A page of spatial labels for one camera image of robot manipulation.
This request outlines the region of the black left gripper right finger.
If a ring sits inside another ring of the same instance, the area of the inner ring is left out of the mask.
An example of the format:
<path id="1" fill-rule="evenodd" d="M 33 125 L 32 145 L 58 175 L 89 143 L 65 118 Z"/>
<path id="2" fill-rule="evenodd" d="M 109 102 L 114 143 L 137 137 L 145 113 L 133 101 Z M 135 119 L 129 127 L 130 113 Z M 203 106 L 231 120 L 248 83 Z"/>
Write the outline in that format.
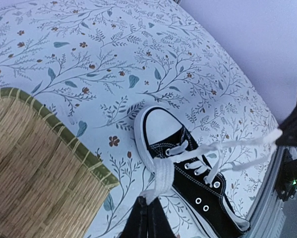
<path id="1" fill-rule="evenodd" d="M 175 238 L 164 209 L 157 197 L 148 205 L 148 238 Z"/>

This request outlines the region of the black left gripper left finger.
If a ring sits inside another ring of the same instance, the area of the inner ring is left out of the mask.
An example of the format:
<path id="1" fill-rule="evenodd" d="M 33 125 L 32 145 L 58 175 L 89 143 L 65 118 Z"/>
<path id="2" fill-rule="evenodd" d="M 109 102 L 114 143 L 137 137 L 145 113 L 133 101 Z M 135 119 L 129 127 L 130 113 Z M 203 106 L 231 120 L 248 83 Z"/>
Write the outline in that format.
<path id="1" fill-rule="evenodd" d="M 148 206 L 143 196 L 137 197 L 120 238 L 147 238 Z"/>

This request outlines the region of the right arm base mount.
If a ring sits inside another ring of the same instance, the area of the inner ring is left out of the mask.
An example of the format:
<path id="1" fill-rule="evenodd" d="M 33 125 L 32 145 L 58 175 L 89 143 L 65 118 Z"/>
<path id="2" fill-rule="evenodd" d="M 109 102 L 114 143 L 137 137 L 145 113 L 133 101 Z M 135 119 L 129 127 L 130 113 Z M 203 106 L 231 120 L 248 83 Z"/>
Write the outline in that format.
<path id="1" fill-rule="evenodd" d="M 283 202 L 294 199 L 297 193 L 297 158 L 293 158 L 293 153 L 288 148 L 284 149 L 282 163 L 275 184 L 278 197 Z"/>

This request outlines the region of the black white canvas sneaker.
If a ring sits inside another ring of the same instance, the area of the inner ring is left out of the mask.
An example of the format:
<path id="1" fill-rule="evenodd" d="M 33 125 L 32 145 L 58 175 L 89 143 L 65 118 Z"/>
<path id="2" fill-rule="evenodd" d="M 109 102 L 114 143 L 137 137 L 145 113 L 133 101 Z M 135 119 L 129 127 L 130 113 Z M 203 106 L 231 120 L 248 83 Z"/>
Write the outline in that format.
<path id="1" fill-rule="evenodd" d="M 282 135 L 275 129 L 266 136 L 241 141 L 198 145 L 186 127 L 160 106 L 143 108 L 134 120 L 135 142 L 155 186 L 143 192 L 147 203 L 173 190 L 185 203 L 206 238 L 238 238 L 250 230 L 250 222 L 235 214 L 225 194 L 220 173 L 225 148 L 269 144 L 276 149 Z"/>

